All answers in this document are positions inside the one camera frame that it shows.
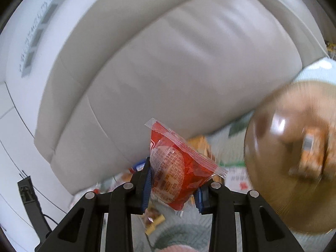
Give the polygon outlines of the white green snack packet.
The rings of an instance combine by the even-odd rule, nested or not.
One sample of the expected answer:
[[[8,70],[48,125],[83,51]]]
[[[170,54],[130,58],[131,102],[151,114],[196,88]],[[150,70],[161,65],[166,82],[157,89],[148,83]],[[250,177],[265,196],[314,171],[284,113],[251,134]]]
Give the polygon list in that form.
[[[244,194],[251,190],[252,185],[243,160],[229,164],[221,162],[220,165],[228,171],[224,179],[224,184],[228,189]]]

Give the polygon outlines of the red bun packet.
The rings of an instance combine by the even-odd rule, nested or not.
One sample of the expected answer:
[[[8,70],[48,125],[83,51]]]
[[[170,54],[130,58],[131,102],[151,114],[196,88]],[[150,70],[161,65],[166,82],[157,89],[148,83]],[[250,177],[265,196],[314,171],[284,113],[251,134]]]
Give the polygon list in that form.
[[[158,120],[152,118],[146,126],[151,130],[152,192],[159,201],[174,210],[182,210],[191,195],[213,175],[226,177],[226,169],[197,152]]]

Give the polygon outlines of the orange rice cake pack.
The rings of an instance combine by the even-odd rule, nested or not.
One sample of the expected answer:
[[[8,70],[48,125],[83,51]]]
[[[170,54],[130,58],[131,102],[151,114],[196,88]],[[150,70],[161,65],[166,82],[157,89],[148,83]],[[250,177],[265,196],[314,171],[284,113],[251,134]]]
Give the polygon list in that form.
[[[289,175],[319,181],[325,160],[326,129],[309,126],[303,129],[302,138],[294,143],[293,161]]]

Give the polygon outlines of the amber ribbed glass bowl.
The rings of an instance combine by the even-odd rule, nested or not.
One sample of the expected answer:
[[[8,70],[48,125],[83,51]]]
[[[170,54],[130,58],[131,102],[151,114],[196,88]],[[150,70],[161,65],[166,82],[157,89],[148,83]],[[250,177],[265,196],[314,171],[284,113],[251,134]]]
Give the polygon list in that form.
[[[335,85],[301,81],[274,91],[246,130],[244,159],[252,187],[285,224],[304,233],[335,229],[335,176],[312,168],[311,135],[335,130]]]

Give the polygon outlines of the yellow label snack packet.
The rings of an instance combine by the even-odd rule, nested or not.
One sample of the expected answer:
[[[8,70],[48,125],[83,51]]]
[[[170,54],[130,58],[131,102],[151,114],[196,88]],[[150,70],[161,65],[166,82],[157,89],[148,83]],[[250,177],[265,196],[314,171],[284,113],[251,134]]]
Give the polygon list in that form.
[[[142,215],[142,221],[145,227],[145,234],[151,235],[156,227],[165,221],[165,216],[155,207],[150,206]]]

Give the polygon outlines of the beige leather headboard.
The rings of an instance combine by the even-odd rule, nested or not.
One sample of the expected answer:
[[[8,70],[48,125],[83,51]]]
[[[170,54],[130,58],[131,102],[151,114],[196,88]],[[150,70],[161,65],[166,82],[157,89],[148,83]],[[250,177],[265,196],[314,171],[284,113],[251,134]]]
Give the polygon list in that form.
[[[149,119],[214,132],[326,55],[302,0],[97,0],[54,62],[35,146],[75,194],[148,155]]]

